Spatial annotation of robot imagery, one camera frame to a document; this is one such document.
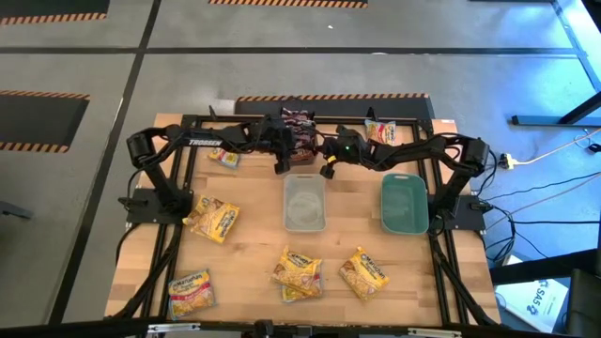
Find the green plastic container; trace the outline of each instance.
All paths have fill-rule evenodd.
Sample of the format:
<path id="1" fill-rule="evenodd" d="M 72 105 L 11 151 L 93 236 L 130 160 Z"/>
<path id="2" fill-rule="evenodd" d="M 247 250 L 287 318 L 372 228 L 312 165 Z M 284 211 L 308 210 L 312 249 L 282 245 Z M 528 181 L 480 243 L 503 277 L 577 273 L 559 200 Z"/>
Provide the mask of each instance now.
<path id="1" fill-rule="evenodd" d="M 427 231 L 428 199 L 421 177 L 386 175 L 382 181 L 381 203 L 384 230 L 398 235 L 421 235 Z"/>

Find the concrete floor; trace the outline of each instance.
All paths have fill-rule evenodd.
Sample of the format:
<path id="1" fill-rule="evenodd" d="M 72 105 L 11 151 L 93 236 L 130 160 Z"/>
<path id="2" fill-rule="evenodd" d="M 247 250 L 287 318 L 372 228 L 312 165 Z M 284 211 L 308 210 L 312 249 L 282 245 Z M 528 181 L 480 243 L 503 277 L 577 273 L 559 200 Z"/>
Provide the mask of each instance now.
<path id="1" fill-rule="evenodd" d="M 137 46 L 151 4 L 151 0 L 114 0 L 103 22 L 0 27 L 0 47 Z M 549 4 L 466 0 L 372 0 L 369 4 L 369 9 L 350 10 L 163 1 L 150 46 L 570 47 Z M 562 0 L 562 5 L 570 23 L 577 22 L 578 38 L 598 67 L 601 51 L 593 48 L 601 46 L 595 44 L 598 32 L 588 26 L 580 2 Z M 28 222 L 0 218 L 0 299 L 4 301 L 0 327 L 46 320 L 132 60 L 132 55 L 0 55 L 2 88 L 92 95 L 67 154 L 0 152 L 0 200 L 36 213 Z M 578 60 L 570 56 L 147 55 L 65 319 L 93 320 L 103 315 L 115 247 L 124 231 L 125 212 L 116 199 L 125 194 L 132 172 L 124 145 L 127 136 L 150 126 L 157 113 L 206 114 L 211 104 L 219 114 L 232 114 L 238 96 L 320 92 L 426 92 L 437 118 L 454 119 L 461 132 L 485 137 L 496 152 L 526 160 L 583 132 L 512 127 L 508 117 L 562 115 L 594 90 Z M 590 174 L 598 170 L 598 156 L 572 146 L 536 164 L 499 171 L 483 197 Z M 567 186 L 499 199 L 496 204 L 513 210 Z M 601 181 L 593 181 L 577 192 L 520 212 L 516 219 L 598 219 L 599 188 Z M 489 222 L 498 217 L 493 212 L 486 215 Z M 519 230 L 547 255 L 596 245 L 594 225 L 521 225 Z M 488 233 L 486 242 L 503 238 L 508 231 L 506 224 L 500 224 Z M 514 250 L 539 257 L 521 239 Z M 46 287 L 39 287 L 40 282 Z"/>

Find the yellow and black hazard stripe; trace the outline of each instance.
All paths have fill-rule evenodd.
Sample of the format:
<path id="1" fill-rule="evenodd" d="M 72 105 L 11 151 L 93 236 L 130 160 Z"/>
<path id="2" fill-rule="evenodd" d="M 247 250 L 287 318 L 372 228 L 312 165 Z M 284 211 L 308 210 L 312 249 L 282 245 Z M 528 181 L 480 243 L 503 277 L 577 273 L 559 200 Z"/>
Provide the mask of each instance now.
<path id="1" fill-rule="evenodd" d="M 27 90 L 0 90 L 0 95 L 90 100 L 90 96 L 87 94 L 34 92 Z"/>
<path id="2" fill-rule="evenodd" d="M 69 146 L 0 142 L 0 150 L 65 153 Z"/>
<path id="3" fill-rule="evenodd" d="M 281 100 L 372 100 L 372 99 L 427 99 L 425 93 L 404 94 L 333 94 L 333 95 L 274 95 L 239 97 L 240 102 L 281 101 Z"/>
<path id="4" fill-rule="evenodd" d="M 208 0 L 212 5 L 290 6 L 320 8 L 367 8 L 366 0 Z"/>
<path id="5" fill-rule="evenodd" d="M 0 24 L 5 25 L 22 23 L 66 23 L 75 21 L 102 20 L 104 18 L 106 18 L 106 13 L 36 15 L 2 18 L 2 20 L 0 20 Z"/>

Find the yellow noodle package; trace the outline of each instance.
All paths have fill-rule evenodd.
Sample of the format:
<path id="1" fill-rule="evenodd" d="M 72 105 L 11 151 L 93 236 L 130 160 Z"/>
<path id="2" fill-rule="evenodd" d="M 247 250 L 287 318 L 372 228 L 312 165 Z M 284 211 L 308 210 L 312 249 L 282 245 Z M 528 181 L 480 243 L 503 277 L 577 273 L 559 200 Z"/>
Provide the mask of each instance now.
<path id="1" fill-rule="evenodd" d="M 340 274 L 362 300 L 373 298 L 390 281 L 362 247 L 340 268 Z"/>
<path id="2" fill-rule="evenodd" d="M 201 195 L 198 204 L 183 222 L 190 226 L 190 231 L 221 244 L 238 214 L 239 207 Z"/>
<path id="3" fill-rule="evenodd" d="M 230 153 L 219 148 L 214 148 L 213 151 L 208 154 L 208 157 L 232 169 L 236 169 L 238 167 L 238 161 L 240 160 L 239 154 Z"/>
<path id="4" fill-rule="evenodd" d="M 292 287 L 282 285 L 282 299 L 284 302 L 293 302 L 297 300 L 308 300 L 311 298 L 319 298 L 322 293 L 322 278 L 321 278 L 321 264 L 317 266 L 316 274 L 313 277 L 313 283 L 307 293 L 295 290 Z"/>
<path id="5" fill-rule="evenodd" d="M 319 264 L 321 264 L 321 259 L 313 259 L 300 253 L 291 252 L 286 246 L 271 278 L 279 284 L 308 293 L 311 291 L 311 284 Z"/>
<path id="6" fill-rule="evenodd" d="M 396 139 L 396 122 L 376 122 L 365 120 L 367 138 L 383 145 L 394 146 Z"/>
<path id="7" fill-rule="evenodd" d="M 215 293 L 210 284 L 208 269 L 169 283 L 169 308 L 173 319 L 213 305 Z"/>

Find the metal bracket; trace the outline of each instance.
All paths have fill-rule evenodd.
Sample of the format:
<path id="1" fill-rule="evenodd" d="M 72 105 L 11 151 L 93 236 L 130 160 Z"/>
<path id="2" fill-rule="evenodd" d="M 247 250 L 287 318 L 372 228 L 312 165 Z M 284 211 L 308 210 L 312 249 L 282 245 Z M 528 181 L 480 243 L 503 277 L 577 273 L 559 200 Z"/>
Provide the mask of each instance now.
<path id="1" fill-rule="evenodd" d="M 461 331 L 409 328 L 408 335 L 429 338 L 461 338 Z"/>
<path id="2" fill-rule="evenodd" d="M 148 333 L 167 333 L 200 330 L 200 323 L 152 324 L 148 325 Z"/>

